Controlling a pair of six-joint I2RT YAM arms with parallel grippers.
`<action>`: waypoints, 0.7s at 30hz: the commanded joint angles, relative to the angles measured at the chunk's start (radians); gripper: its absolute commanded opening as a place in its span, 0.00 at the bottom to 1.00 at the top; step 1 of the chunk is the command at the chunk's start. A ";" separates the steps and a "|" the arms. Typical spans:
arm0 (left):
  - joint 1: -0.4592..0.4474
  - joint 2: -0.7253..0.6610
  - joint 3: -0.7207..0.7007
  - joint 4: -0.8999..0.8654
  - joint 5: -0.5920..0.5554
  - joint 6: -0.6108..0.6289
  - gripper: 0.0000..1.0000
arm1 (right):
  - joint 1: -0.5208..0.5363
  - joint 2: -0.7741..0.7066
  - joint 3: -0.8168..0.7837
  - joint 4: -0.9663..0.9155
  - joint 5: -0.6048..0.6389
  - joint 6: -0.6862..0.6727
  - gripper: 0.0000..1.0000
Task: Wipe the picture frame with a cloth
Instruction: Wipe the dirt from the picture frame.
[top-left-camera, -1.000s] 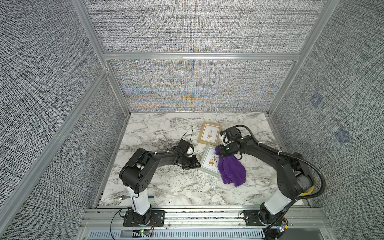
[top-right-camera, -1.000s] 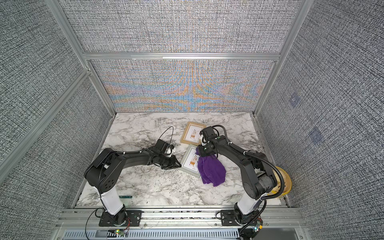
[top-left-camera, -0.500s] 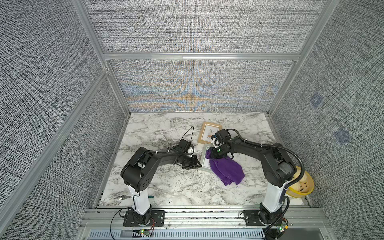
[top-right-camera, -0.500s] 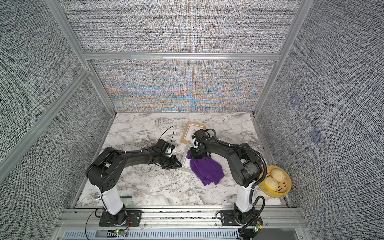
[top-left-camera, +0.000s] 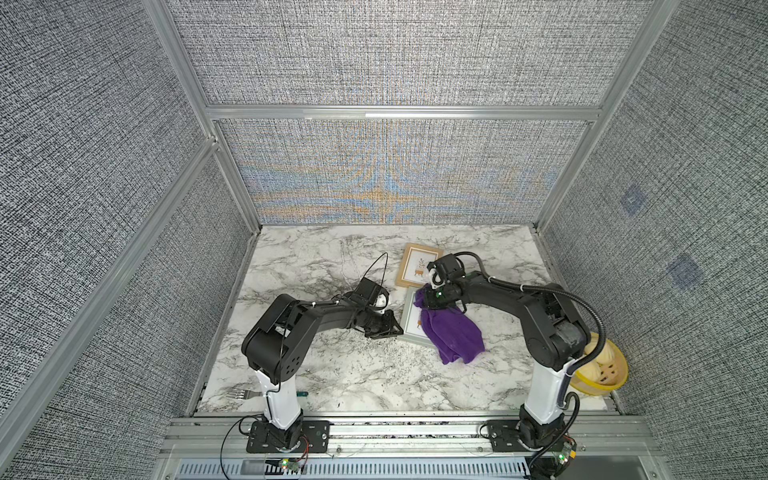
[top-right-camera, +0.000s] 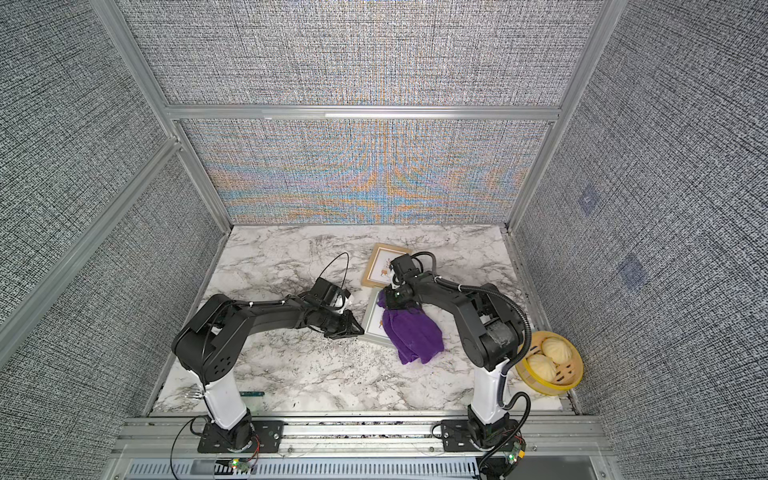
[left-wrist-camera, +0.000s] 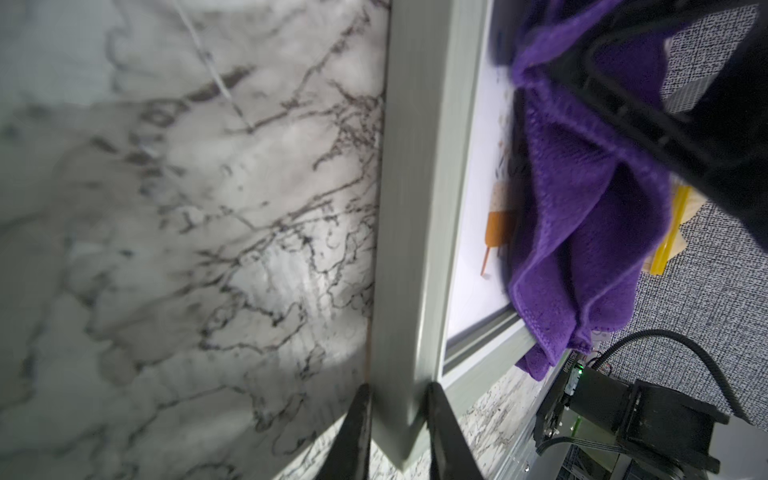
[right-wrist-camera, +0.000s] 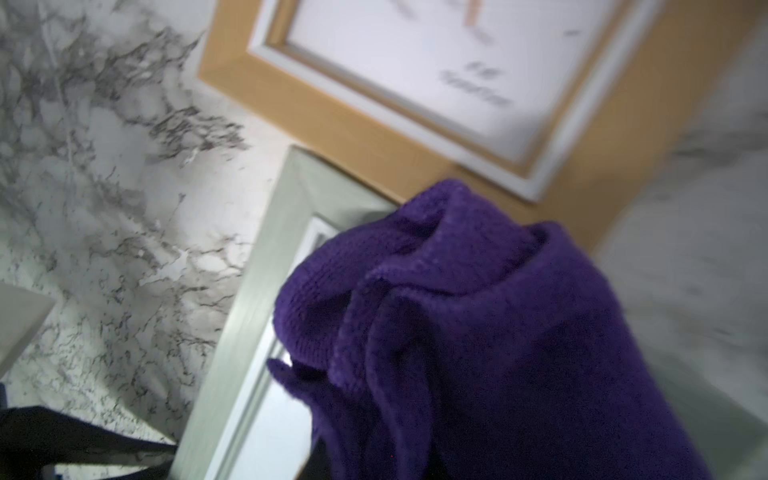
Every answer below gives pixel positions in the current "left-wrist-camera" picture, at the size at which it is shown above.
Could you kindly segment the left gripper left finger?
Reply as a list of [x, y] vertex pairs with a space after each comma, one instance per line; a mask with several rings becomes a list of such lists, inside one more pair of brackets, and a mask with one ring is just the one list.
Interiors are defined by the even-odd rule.
[[372, 433], [372, 390], [361, 385], [316, 480], [366, 480]]

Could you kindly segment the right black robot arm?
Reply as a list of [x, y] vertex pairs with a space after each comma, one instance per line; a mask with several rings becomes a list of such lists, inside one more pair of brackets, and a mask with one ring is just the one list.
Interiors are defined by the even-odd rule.
[[[689, 185], [767, 242], [767, 5], [687, 113], [643, 101], [597, 64], [609, 47], [681, 27], [733, 8], [730, 1], [624, 1], [592, 6], [568, 21], [566, 49], [547, 76], [632, 139]], [[718, 367], [711, 374], [731, 407], [636, 381], [625, 385], [588, 370], [567, 400], [615, 436], [615, 448], [668, 479], [763, 479], [767, 435], [752, 426]]]

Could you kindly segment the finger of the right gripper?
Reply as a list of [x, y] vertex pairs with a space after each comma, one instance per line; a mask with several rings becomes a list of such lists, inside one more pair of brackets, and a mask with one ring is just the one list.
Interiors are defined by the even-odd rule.
[[[751, 7], [754, 20], [718, 70], [656, 107], [597, 64], [609, 47], [684, 30]], [[737, 218], [767, 246], [767, 4], [623, 1], [601, 13], [546, 71], [603, 120]]]

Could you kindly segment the purple cloth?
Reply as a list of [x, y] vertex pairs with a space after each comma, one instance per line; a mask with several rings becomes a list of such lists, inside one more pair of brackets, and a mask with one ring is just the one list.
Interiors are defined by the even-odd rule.
[[667, 169], [545, 71], [614, 8], [533, 2], [511, 65], [530, 178], [507, 291], [535, 338], [518, 362], [535, 380], [629, 323], [642, 265], [670, 223]]

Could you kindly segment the grey green picture frame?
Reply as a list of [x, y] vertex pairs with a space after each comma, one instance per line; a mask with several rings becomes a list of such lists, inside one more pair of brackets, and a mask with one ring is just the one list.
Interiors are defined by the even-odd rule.
[[430, 382], [489, 474], [527, 468], [546, 384], [516, 362], [534, 340], [512, 309], [509, 242], [524, 167], [512, 154], [509, 66], [524, 1], [396, 1], [371, 327], [374, 468], [423, 478]]

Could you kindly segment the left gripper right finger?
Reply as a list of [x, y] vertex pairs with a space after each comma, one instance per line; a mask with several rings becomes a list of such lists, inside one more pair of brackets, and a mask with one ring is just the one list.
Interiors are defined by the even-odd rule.
[[427, 386], [427, 427], [430, 435], [432, 480], [482, 480], [481, 473], [438, 382]]

